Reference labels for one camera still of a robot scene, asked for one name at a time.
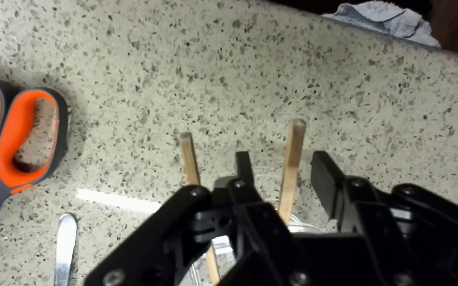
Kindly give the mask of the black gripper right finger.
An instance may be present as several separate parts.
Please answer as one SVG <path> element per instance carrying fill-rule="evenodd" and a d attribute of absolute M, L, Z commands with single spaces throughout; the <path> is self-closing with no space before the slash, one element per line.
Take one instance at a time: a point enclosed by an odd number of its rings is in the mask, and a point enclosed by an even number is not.
<path fill-rule="evenodd" d="M 314 153 L 310 183 L 339 232 L 395 232 L 390 196 L 363 177 L 345 175 L 326 151 Z"/>

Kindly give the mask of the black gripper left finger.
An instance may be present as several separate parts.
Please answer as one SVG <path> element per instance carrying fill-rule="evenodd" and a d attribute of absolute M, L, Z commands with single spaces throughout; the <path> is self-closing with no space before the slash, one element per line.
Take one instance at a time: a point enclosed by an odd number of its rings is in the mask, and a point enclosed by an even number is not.
<path fill-rule="evenodd" d="M 234 212 L 231 243 L 237 261 L 228 272 L 228 286 L 296 286 L 295 277 L 302 272 L 295 261 L 293 234 L 256 191 L 248 151 L 236 153 L 229 199 Z"/>

